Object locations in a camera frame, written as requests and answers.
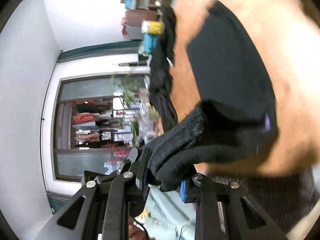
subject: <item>metal screw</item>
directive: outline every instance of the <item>metal screw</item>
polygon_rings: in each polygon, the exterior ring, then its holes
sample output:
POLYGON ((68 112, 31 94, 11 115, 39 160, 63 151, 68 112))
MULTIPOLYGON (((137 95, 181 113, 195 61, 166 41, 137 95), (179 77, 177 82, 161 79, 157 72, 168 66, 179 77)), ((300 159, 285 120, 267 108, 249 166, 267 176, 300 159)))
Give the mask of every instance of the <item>metal screw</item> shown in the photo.
POLYGON ((196 173, 195 175, 193 175, 194 179, 202 179, 203 175, 201 173, 196 173))
POLYGON ((232 188, 239 188, 239 187, 240 187, 240 185, 239 185, 239 183, 238 183, 238 182, 236 182, 236 181, 232 181, 232 182, 230 182, 230 187, 232 187, 232 188))
POLYGON ((96 182, 93 180, 89 180, 86 184, 87 187, 94 187, 96 185, 96 182))
POLYGON ((131 178, 131 177, 133 176, 133 173, 132 173, 131 171, 126 171, 126 172, 123 174, 123 176, 124 176, 125 178, 131 178))

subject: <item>black fabric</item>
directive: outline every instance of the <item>black fabric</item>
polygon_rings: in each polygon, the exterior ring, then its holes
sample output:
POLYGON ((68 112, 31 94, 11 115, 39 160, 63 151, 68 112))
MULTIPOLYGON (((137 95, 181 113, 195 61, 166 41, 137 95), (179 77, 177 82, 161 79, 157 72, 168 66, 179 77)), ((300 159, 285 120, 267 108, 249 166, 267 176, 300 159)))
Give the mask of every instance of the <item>black fabric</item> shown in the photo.
POLYGON ((203 28, 187 46, 201 100, 235 121, 276 125, 275 96, 267 70, 246 30, 221 2, 209 9, 203 28))
POLYGON ((222 116, 211 101, 203 101, 169 132, 144 147, 152 156, 148 168, 162 191, 175 190, 182 179, 194 173, 193 164, 231 162, 268 152, 277 128, 265 122, 235 122, 222 116))
POLYGON ((173 62, 176 17, 171 7, 163 11, 164 31, 159 35, 150 62, 149 100, 161 116, 163 131, 169 131, 177 122, 177 113, 169 97, 172 76, 167 58, 173 62))
POLYGON ((19 240, 0 210, 0 239, 19 240))
POLYGON ((99 113, 99 109, 96 105, 89 105, 89 104, 79 104, 76 105, 76 109, 79 113, 99 113))

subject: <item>white wall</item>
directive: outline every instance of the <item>white wall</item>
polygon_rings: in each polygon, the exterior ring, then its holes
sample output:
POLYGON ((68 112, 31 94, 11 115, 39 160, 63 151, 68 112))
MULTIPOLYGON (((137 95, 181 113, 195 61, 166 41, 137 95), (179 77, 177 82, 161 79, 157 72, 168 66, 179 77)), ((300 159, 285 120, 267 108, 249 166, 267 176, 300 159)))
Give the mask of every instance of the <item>white wall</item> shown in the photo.
POLYGON ((0 34, 0 209, 21 240, 52 216, 39 130, 58 54, 43 0, 22 1, 0 34))
POLYGON ((56 108, 56 98, 62 80, 77 77, 88 77, 108 74, 149 73, 149 67, 119 67, 118 63, 138 61, 138 54, 111 55, 102 57, 90 57, 57 64, 50 82, 48 94, 45 100, 44 121, 42 130, 42 161, 44 167, 45 183, 47 190, 61 194, 73 195, 81 184, 55 180, 53 173, 53 113, 56 108))
POLYGON ((44 0, 60 49, 123 41, 120 0, 44 0))

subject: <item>wooden table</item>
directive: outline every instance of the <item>wooden table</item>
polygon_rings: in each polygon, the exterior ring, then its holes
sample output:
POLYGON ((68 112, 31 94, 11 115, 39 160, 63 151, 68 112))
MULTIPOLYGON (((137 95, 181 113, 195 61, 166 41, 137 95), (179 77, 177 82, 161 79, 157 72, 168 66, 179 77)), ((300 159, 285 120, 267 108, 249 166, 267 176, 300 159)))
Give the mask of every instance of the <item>wooden table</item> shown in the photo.
MULTIPOLYGON (((270 153, 235 163, 198 164, 203 173, 277 176, 319 161, 320 30, 300 0, 220 0, 241 21, 266 66, 276 95, 279 138, 270 153)), ((181 121, 199 101, 186 45, 215 0, 177 0, 172 103, 181 121)))

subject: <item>human hand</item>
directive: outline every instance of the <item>human hand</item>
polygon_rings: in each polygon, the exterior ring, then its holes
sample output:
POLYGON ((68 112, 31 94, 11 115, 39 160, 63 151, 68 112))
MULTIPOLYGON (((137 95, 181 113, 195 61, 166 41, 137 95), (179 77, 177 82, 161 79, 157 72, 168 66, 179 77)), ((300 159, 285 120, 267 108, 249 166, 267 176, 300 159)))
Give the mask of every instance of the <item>human hand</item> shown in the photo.
POLYGON ((129 217, 129 240, 146 240, 147 236, 144 231, 133 224, 133 218, 129 217))

